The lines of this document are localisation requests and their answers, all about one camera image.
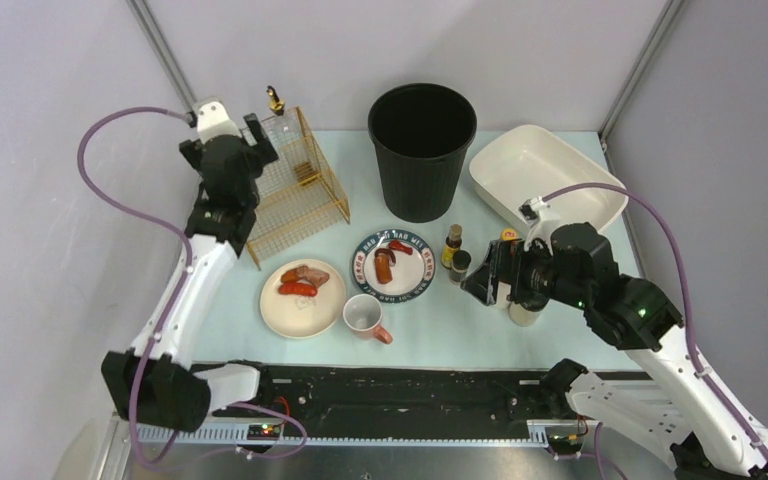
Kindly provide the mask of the yellow cap sauce bottle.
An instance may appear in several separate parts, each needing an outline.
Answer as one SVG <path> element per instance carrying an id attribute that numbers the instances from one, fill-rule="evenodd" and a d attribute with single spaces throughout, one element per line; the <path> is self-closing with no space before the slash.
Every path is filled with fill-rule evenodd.
<path id="1" fill-rule="evenodd" d="M 520 234 L 519 234 L 519 233 L 518 233 L 516 230 L 514 230 L 514 229 L 512 229 L 512 228 L 505 228 L 505 229 L 504 229 L 504 230 L 503 230 L 503 231 L 500 233 L 499 239 L 500 239 L 501 241 L 513 241 L 513 240 L 518 240 L 518 239 L 520 239 Z"/>

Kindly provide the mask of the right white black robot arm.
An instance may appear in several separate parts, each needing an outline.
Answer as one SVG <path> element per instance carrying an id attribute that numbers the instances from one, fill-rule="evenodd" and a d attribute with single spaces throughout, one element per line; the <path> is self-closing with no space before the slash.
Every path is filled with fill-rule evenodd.
<path id="1" fill-rule="evenodd" d="M 679 479 L 768 477 L 768 428 L 688 347 L 686 322 L 666 294 L 621 273 L 592 225 L 561 226 L 548 240 L 491 242 L 462 288 L 490 306 L 501 284 L 510 302 L 529 310 L 551 301 L 580 310 L 587 327 L 637 363 L 671 404 L 659 409 L 616 391 L 569 359 L 542 378 L 549 395 L 645 448 Z"/>

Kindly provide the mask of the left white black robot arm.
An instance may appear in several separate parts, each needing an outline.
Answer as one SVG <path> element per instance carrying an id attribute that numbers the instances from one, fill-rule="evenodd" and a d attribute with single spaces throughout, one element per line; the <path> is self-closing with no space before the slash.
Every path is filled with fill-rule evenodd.
<path id="1" fill-rule="evenodd" d="M 244 129 L 215 106 L 185 118 L 199 135 L 179 146 L 201 177 L 197 200 L 183 229 L 146 218 L 181 240 L 179 263 L 146 326 L 126 351 L 106 354 L 101 372 L 117 413 L 131 425 L 194 432 L 209 414 L 257 395 L 258 368 L 231 361 L 193 371 L 193 351 L 256 222 L 257 180 L 278 154 L 254 113 Z"/>

